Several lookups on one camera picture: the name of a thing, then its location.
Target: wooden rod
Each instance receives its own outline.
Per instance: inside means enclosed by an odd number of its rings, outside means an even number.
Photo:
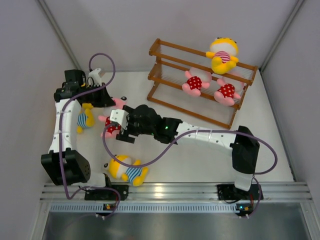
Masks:
[[[150,47],[150,49],[149,49],[149,55],[150,55],[150,56],[152,56],[153,53],[154,53],[155,51],[157,51],[159,45],[160,45],[160,38],[157,38],[157,39],[154,41],[154,43],[152,44],[152,46]]]
[[[171,67],[171,68],[174,68],[174,69],[179,69],[179,70],[182,70],[182,71],[184,71],[184,72],[187,71],[187,70],[189,70],[188,68],[186,68],[186,67],[184,67],[184,66],[179,66],[179,65],[174,64],[174,63],[171,63],[171,62],[167,62],[167,61],[163,61],[163,60],[162,60],[161,63],[162,63],[163,65],[168,66],[168,67]],[[218,78],[215,77],[215,76],[212,76],[211,79],[212,79],[213,81],[217,81],[217,80],[218,80]]]
[[[236,113],[237,113],[237,109],[234,109],[232,117],[231,117],[230,122],[229,122],[229,129],[232,127],[232,124],[234,123]]]
[[[159,72],[159,69],[160,69],[160,63],[155,63],[148,74],[148,79],[150,80],[152,77],[154,77],[155,74]]]
[[[255,66],[255,67],[254,67],[254,70],[253,70],[253,73],[252,73],[252,78],[251,78],[251,82],[252,82],[252,83],[253,83],[254,80],[255,80],[255,76],[256,76],[257,70],[258,70],[258,66]]]
[[[164,80],[164,79],[158,78],[158,77],[151,77],[151,80],[153,80],[155,82],[158,82],[158,83],[161,83],[161,84],[164,84],[164,85],[167,85],[169,87],[178,89],[178,90],[182,90],[182,86],[180,84],[177,84],[177,83],[172,82],[172,81]],[[205,92],[201,92],[200,97],[216,102],[214,96],[212,96],[212,95],[210,95],[208,93],[205,93]],[[233,106],[230,106],[230,107],[234,108],[234,109],[238,109],[239,104],[236,103],[236,104],[234,104]]]
[[[146,96],[146,99],[149,101],[150,98],[152,98],[152,96],[155,94],[157,88],[159,87],[160,83],[159,82],[154,82],[150,92],[148,93],[148,95]]]
[[[246,96],[248,87],[249,87],[249,85],[246,85],[246,86],[244,87],[244,90],[243,90],[243,93],[242,93],[242,96],[241,96],[241,100],[240,100],[240,104],[239,104],[239,108],[238,108],[238,109],[241,108],[242,103],[244,102],[244,99],[245,99],[245,96]]]
[[[184,109],[182,107],[179,107],[179,106],[176,106],[176,105],[173,105],[173,104],[170,104],[170,103],[167,103],[165,101],[161,101],[159,99],[156,99],[154,97],[150,97],[149,98],[149,101],[150,102],[154,102],[154,103],[157,103],[157,104],[160,104],[160,105],[163,105],[163,106],[166,106],[168,108],[171,108],[171,109],[174,109],[174,110],[177,110],[179,112],[182,112],[184,114],[188,114],[188,115],[191,115],[193,117],[196,117],[198,119],[201,119],[201,120],[204,120],[204,121],[207,121],[209,123],[212,123],[212,124],[215,124],[215,125],[218,125],[220,127],[223,127],[225,129],[230,129],[230,126],[226,123],[223,123],[223,122],[220,122],[220,121],[217,121],[217,120],[214,120],[212,118],[209,118],[209,117],[206,117],[206,116],[203,116],[203,115],[200,115],[198,113],[195,113],[193,111],[189,111],[187,109]]]
[[[167,41],[162,41],[161,39],[159,39],[159,44],[167,46],[167,47],[170,47],[170,48],[179,49],[181,51],[185,51],[185,52],[188,52],[188,53],[191,53],[191,54],[196,54],[196,55],[199,55],[199,56],[202,56],[202,57],[206,57],[206,53],[204,51],[195,50],[195,49],[192,49],[192,48],[189,48],[189,47],[181,46],[181,45],[174,44],[174,43],[167,42]],[[245,64],[245,63],[242,63],[242,62],[238,62],[236,65],[238,67],[241,67],[241,68],[244,68],[244,69],[249,69],[249,70],[254,70],[255,67],[256,67],[256,66],[248,65],[248,64]]]
[[[189,47],[185,47],[185,46],[181,46],[181,45],[177,45],[177,44],[174,44],[174,43],[171,43],[171,42],[160,40],[159,44],[167,46],[167,47],[170,47],[170,48],[179,49],[181,51],[185,51],[185,52],[188,52],[188,53],[191,53],[191,54],[196,54],[196,55],[200,55],[200,56],[203,56],[203,57],[206,56],[206,53],[203,52],[203,51],[198,51],[198,50],[195,50],[195,49],[192,49],[192,48],[189,48]]]
[[[160,57],[160,58],[164,58],[164,59],[176,62],[176,63],[184,64],[184,65],[187,65],[187,66],[190,66],[190,67],[194,67],[194,68],[197,68],[197,69],[204,70],[204,71],[209,72],[209,73],[213,73],[211,68],[206,67],[206,66],[202,66],[202,65],[190,62],[190,61],[185,61],[185,60],[173,57],[173,56],[162,54],[160,52],[155,52],[154,55],[157,56],[157,57]],[[246,83],[246,84],[250,84],[251,83],[251,81],[248,80],[248,79],[245,79],[245,78],[239,77],[239,76],[235,76],[235,75],[232,75],[232,74],[229,74],[229,73],[225,73],[222,76],[230,78],[230,79],[234,79],[234,80],[237,80],[239,82]]]

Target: blue striped shirt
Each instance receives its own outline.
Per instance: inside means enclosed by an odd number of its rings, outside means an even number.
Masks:
[[[86,124],[87,119],[88,116],[84,112],[80,113],[78,116],[78,126],[82,127],[83,129],[88,128]]]
[[[128,176],[128,182],[133,184],[135,178],[141,176],[142,167],[128,167],[125,174]]]

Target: pink striped shirt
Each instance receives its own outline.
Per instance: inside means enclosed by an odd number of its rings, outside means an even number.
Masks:
[[[220,57],[222,59],[222,63],[226,63],[230,61],[230,55],[225,51],[218,51],[214,55],[215,57]]]

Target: metal frame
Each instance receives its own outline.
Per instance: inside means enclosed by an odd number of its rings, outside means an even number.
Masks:
[[[232,182],[146,182],[140,187],[129,187],[126,203],[216,203],[224,204],[218,199],[217,185]],[[261,203],[312,203],[312,196],[305,182],[262,182],[260,183],[264,200]],[[72,194],[79,188],[69,186]],[[72,200],[66,199],[62,186],[48,183],[44,186],[41,203],[94,203],[85,201],[85,192],[79,192]]]
[[[297,13],[299,12],[299,10],[301,9],[301,7],[303,6],[303,4],[305,3],[306,0],[297,0],[291,13],[289,14],[287,20],[285,21],[280,33],[278,34],[278,36],[276,37],[275,41],[273,42],[271,49],[269,50],[269,53],[267,54],[267,56],[265,57],[265,59],[263,60],[263,63],[261,65],[260,68],[260,73],[262,74],[263,71],[266,69],[268,63],[270,62],[272,56],[274,55],[275,51],[277,50],[279,44],[282,42],[284,36],[286,35],[289,27],[291,26],[293,20],[295,19]]]
[[[236,212],[235,204],[226,209],[224,208],[226,204],[218,199],[218,184],[229,184],[229,182],[146,182],[140,187],[131,186],[128,198],[121,202],[119,213],[223,213],[224,210],[225,213]],[[320,239],[320,219],[305,182],[261,182],[260,185],[264,196],[261,204],[300,203],[311,239]],[[79,189],[77,186],[68,187],[70,194],[77,189]],[[96,213],[103,212],[102,204],[113,203],[85,201],[84,198],[85,192],[81,191],[74,199],[67,200],[62,186],[46,184],[39,201],[38,217],[29,239],[42,238],[50,211]]]
[[[57,38],[59,39],[63,49],[65,50],[65,53],[68,55],[68,57],[70,58],[70,61],[72,62],[73,66],[78,69],[81,70],[81,66],[76,58],[76,56],[74,55],[73,51],[71,50],[71,47],[69,45],[69,43],[67,42],[64,34],[62,33],[59,25],[57,24],[53,14],[51,13],[47,3],[45,0],[36,0],[37,3],[39,4],[41,10],[43,11],[44,15],[46,16],[47,20],[49,21],[49,23],[51,24],[54,33],[56,34]]]

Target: striped shirt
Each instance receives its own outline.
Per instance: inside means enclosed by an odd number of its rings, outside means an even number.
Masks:
[[[141,176],[142,167],[128,167],[125,174],[128,176],[128,182],[133,185],[135,178]]]
[[[88,116],[82,112],[78,116],[78,126],[82,127],[83,129],[89,128],[86,124],[86,121],[88,119]]]
[[[220,57],[223,64],[230,61],[230,55],[225,51],[218,51],[214,57]]]

